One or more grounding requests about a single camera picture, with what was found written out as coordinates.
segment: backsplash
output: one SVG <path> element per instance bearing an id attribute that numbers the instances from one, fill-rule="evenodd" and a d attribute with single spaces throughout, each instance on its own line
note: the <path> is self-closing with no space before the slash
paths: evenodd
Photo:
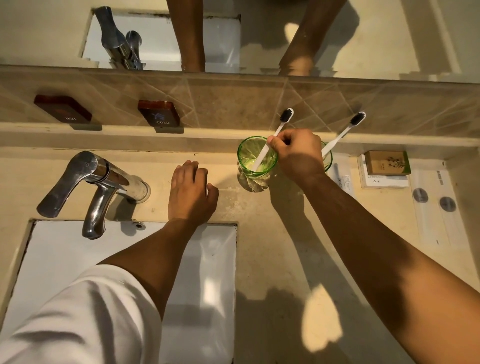
<path id="1" fill-rule="evenodd" d="M 358 111 L 355 133 L 480 138 L 480 85 L 345 78 L 0 67 L 0 121 L 56 123 L 35 95 L 71 96 L 92 123 L 149 127 L 139 99 L 172 101 L 183 127 L 272 130 L 282 110 L 292 127 L 338 132 Z"/>

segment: person's left hand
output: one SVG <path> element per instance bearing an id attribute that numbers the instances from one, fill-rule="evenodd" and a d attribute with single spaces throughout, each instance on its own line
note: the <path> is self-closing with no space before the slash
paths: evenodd
<path id="1" fill-rule="evenodd" d="M 168 220 L 184 220 L 194 226 L 206 223 L 216 210 L 218 188 L 207 184 L 207 169 L 187 160 L 172 176 Z"/>

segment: cardboard box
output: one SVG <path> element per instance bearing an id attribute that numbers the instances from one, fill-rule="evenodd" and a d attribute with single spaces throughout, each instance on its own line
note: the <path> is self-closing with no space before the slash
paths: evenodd
<path id="1" fill-rule="evenodd" d="M 365 155 L 357 158 L 362 188 L 406 188 L 409 187 L 408 176 L 371 176 L 367 171 Z"/>
<path id="2" fill-rule="evenodd" d="M 367 171 L 372 176 L 407 176 L 411 174 L 407 152 L 376 151 L 365 153 Z"/>

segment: white sink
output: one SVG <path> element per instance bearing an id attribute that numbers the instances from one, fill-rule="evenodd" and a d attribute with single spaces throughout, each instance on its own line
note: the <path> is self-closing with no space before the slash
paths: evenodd
<path id="1" fill-rule="evenodd" d="M 84 270 L 162 228 L 105 223 L 97 240 L 82 221 L 38 221 L 20 267 L 0 341 Z M 188 242 L 162 326 L 160 363 L 230 364 L 235 310 L 235 225 L 202 225 Z"/>
<path id="2" fill-rule="evenodd" d="M 125 35 L 135 30 L 142 37 L 140 60 L 146 70 L 181 71 L 180 50 L 170 18 L 164 15 L 114 15 L 117 28 Z M 207 72 L 238 73 L 240 66 L 240 20 L 204 18 L 204 50 Z M 101 43 L 102 31 L 96 16 L 88 30 L 82 58 L 111 68 L 110 57 Z"/>

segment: person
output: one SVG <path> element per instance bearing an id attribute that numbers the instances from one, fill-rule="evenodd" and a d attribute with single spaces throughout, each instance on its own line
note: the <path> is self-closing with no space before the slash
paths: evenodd
<path id="1" fill-rule="evenodd" d="M 480 294 L 341 190 L 324 172 L 320 137 L 289 129 L 268 143 L 413 360 L 478 362 Z M 177 166 L 166 225 L 88 269 L 46 303 L 0 344 L 0 363 L 157 363 L 161 318 L 183 250 L 216 208 L 218 189 L 206 182 L 197 162 Z"/>
<path id="2" fill-rule="evenodd" d="M 280 74 L 308 76 L 314 57 L 347 0 L 309 0 L 303 19 L 279 62 Z M 205 72 L 203 0 L 167 0 L 173 30 L 186 72 Z"/>

